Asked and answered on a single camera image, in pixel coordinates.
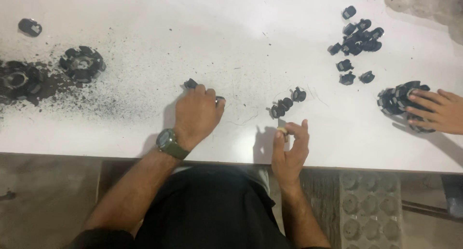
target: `white table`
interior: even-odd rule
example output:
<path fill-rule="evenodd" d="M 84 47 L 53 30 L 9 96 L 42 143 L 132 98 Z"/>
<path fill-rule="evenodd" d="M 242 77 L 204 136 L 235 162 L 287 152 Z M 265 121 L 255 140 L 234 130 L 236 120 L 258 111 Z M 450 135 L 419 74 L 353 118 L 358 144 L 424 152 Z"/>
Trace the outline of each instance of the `white table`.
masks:
<path fill-rule="evenodd" d="M 348 57 L 354 74 L 373 71 L 370 84 L 338 83 L 345 57 L 327 52 L 342 41 L 350 5 L 352 22 L 385 30 L 378 52 Z M 447 27 L 384 0 L 0 0 L 0 12 L 2 60 L 48 61 L 88 45 L 107 63 L 92 88 L 75 89 L 87 99 L 81 109 L 69 94 L 3 107 L 0 152 L 140 157 L 173 126 L 173 102 L 191 77 L 227 103 L 188 160 L 270 163 L 277 122 L 266 108 L 300 86 L 311 93 L 283 119 L 309 120 L 305 166 L 463 173 L 461 137 L 401 131 L 376 105 L 382 89 L 411 80 L 463 94 L 463 47 Z M 18 33 L 22 18 L 42 34 Z"/>

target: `person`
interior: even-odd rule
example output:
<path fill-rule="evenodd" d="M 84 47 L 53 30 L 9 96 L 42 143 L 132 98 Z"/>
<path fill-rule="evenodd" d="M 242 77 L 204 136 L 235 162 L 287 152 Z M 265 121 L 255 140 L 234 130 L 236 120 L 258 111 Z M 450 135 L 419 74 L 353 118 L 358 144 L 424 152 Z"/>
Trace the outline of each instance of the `person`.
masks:
<path fill-rule="evenodd" d="M 295 138 L 290 151 L 284 151 L 281 131 L 273 140 L 271 166 L 281 189 L 286 237 L 264 187 L 236 167 L 199 165 L 172 174 L 219 123 L 225 99 L 217 100 L 213 89 L 190 89 L 176 104 L 174 128 L 163 130 L 158 147 L 101 199 L 69 248 L 329 248 L 300 186 L 309 153 L 307 120 L 286 123 Z M 169 139 L 176 140 L 173 147 L 165 147 Z M 130 232 L 141 220 L 133 237 Z"/>

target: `left hand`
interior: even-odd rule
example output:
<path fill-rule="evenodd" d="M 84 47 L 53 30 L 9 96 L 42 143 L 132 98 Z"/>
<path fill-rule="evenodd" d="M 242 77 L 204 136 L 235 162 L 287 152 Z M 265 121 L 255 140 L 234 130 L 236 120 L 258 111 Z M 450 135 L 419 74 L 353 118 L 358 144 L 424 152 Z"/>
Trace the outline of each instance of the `left hand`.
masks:
<path fill-rule="evenodd" d="M 178 144 L 187 151 L 193 150 L 212 133 L 224 113 L 225 100 L 215 104 L 214 89 L 205 90 L 200 84 L 177 101 L 174 132 Z"/>

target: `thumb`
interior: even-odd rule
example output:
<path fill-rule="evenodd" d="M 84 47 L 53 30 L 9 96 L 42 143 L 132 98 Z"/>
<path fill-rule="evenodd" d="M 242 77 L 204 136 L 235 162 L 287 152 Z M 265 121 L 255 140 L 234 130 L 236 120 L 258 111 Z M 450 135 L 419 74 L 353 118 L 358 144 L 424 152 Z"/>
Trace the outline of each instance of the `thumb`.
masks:
<path fill-rule="evenodd" d="M 284 147 L 285 147 L 285 138 L 283 136 L 283 132 L 281 132 L 281 130 L 277 130 L 275 132 L 275 136 L 273 137 L 272 161 L 285 158 Z"/>

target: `concrete floor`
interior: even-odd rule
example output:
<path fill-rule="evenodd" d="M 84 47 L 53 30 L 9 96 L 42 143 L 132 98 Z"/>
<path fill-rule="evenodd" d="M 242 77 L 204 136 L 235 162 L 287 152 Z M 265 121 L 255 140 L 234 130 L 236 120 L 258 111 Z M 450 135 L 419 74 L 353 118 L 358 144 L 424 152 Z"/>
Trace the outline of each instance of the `concrete floor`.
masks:
<path fill-rule="evenodd" d="M 96 201 L 102 158 L 0 154 L 0 249 L 62 248 L 81 230 Z M 270 195 L 281 200 L 270 177 Z M 402 199 L 445 206 L 438 175 L 402 174 Z M 463 248 L 463 223 L 404 211 L 403 249 Z"/>

